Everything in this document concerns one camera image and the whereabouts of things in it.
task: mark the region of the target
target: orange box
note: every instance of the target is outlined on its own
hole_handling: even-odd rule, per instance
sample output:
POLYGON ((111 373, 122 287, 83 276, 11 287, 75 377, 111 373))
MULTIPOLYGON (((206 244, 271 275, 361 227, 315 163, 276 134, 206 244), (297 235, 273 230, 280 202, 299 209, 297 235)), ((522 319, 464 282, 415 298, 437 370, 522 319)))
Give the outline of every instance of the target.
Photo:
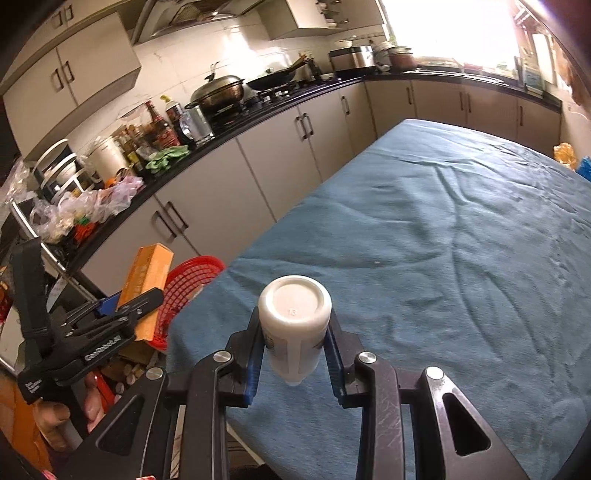
MULTIPOLYGON (((140 248, 121 290, 117 308, 151 288, 163 290, 173 256, 174 253, 161 244, 140 248)), ((157 318, 158 310, 154 310, 140 320, 135 326, 136 340, 151 340, 154 337, 157 318)))

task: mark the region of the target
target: kitchen counter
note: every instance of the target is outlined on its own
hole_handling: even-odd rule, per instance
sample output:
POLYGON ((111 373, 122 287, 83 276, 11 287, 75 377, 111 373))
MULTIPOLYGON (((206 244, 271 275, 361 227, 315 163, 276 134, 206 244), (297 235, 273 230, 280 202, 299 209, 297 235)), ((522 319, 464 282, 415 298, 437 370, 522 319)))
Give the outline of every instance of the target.
POLYGON ((435 72, 425 70, 415 70, 412 72, 405 72, 399 74, 376 74, 373 76, 359 77, 350 80, 335 80, 333 82, 325 83, 318 86, 311 86, 302 89, 301 92, 295 91, 289 97, 276 101, 270 105, 265 105, 261 109, 249 111, 248 115, 243 116, 238 122, 231 125, 226 131, 217 135, 214 139, 198 147, 192 151, 187 157, 176 162, 169 170, 159 174, 153 179, 146 181, 145 187, 134 197, 131 205, 127 210, 124 210, 116 217, 109 218, 105 223, 99 225, 92 233, 91 237, 77 249, 73 258, 67 261, 67 269, 70 274, 75 274, 88 262, 89 258, 101 246, 101 244, 125 222, 125 220, 132 215, 147 199, 152 197, 160 188, 166 185, 170 180, 182 173, 185 169, 191 166, 200 158, 220 147, 225 142, 235 138, 241 133, 251 129, 252 127, 264 122, 265 120, 284 112, 300 103, 313 99, 325 93, 338 90, 342 87, 363 82, 364 80, 370 82, 388 81, 388 80, 429 80, 437 82, 449 83, 463 83, 467 85, 475 85, 484 88, 494 89, 499 92, 509 93, 521 98, 525 98, 546 108, 552 109, 556 112, 561 111, 561 101, 557 98, 544 93, 542 99, 529 95, 516 86, 508 85, 498 79, 479 77, 470 74, 461 74, 455 72, 435 72))

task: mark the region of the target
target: silver bolt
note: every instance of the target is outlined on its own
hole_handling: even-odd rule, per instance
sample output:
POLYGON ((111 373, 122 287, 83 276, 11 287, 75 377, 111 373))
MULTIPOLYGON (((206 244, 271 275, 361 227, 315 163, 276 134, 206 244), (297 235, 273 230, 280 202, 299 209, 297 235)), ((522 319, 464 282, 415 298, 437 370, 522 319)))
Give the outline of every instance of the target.
POLYGON ((162 375, 164 375, 164 372, 160 367, 152 367, 146 372, 148 380, 158 380, 162 375))
POLYGON ((373 364, 378 357, 375 356, 372 352, 361 352, 359 354, 359 360, 361 360, 364 364, 373 364))
POLYGON ((425 373, 433 380, 441 380, 443 378, 443 370, 439 367, 427 367, 425 373))
POLYGON ((224 364, 232 359, 232 354, 230 352, 226 352, 225 350, 220 350, 219 352, 215 352, 213 354, 213 359, 219 364, 224 364))

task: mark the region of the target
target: range hood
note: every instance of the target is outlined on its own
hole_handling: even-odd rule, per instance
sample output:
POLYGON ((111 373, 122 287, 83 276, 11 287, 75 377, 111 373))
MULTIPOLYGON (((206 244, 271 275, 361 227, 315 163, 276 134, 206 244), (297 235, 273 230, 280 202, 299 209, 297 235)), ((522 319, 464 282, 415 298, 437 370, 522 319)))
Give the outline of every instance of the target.
POLYGON ((147 0, 131 42, 143 43, 182 28, 242 15, 264 0, 147 0))

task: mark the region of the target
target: bright window light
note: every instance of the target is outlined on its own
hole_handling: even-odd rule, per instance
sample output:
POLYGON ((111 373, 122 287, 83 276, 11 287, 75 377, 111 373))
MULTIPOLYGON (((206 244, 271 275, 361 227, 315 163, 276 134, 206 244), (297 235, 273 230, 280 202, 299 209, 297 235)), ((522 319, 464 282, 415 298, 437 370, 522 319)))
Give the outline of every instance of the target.
POLYGON ((507 0, 382 0, 399 45, 486 67, 519 56, 507 0))

